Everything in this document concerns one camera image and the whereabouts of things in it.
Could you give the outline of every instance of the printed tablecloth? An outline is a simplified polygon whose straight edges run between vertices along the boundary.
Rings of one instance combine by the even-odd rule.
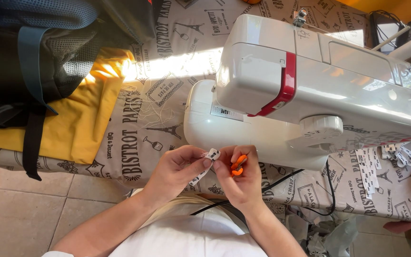
[[[256,5],[241,0],[164,1],[156,39],[133,46],[135,68],[125,79],[94,162],[85,165],[40,156],[38,170],[144,187],[164,152],[188,144],[183,133],[186,98],[197,81],[215,79],[237,17],[253,14],[291,23],[293,11],[301,8],[309,12],[306,28],[358,45],[369,39],[368,15],[334,0],[263,0]],[[368,200],[354,151],[332,154],[328,160],[338,211],[411,221],[411,167],[381,161],[380,187]],[[0,167],[23,170],[21,153],[0,149]],[[262,187],[295,170],[267,163],[260,167]],[[214,172],[184,192],[223,195]],[[322,209],[332,205],[326,171],[303,171],[263,197],[282,222],[286,204]]]

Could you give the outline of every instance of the person's left hand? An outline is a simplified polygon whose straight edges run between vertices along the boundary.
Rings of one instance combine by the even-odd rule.
[[[201,158],[204,152],[201,148],[184,145],[164,153],[140,192],[144,200],[159,207],[177,197],[188,182],[211,165],[210,159]]]

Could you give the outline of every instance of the orange wall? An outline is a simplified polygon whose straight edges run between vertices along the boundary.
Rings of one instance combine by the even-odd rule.
[[[338,0],[358,10],[385,10],[396,14],[404,23],[411,21],[411,0]]]

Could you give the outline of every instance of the person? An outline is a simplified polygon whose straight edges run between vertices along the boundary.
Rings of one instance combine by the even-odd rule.
[[[167,151],[142,191],[83,222],[43,257],[305,257],[262,199],[254,145],[224,147],[213,162],[225,196],[245,216],[248,227],[221,207],[190,215],[211,204],[200,197],[178,197],[211,165],[201,157],[204,152],[191,145]],[[229,164],[240,155],[248,160],[243,173],[232,177]]]

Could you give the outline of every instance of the hand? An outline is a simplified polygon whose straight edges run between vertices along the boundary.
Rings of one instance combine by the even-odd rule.
[[[244,215],[258,209],[261,204],[265,206],[261,195],[261,169],[255,146],[227,146],[221,148],[220,152],[221,155],[213,163],[213,167],[232,206]],[[243,172],[239,176],[231,177],[229,164],[236,162],[241,155],[248,158],[242,165]]]
[[[164,153],[140,192],[144,200],[157,208],[177,197],[188,182],[211,165],[210,159],[201,159],[204,152],[201,148],[184,145]]]

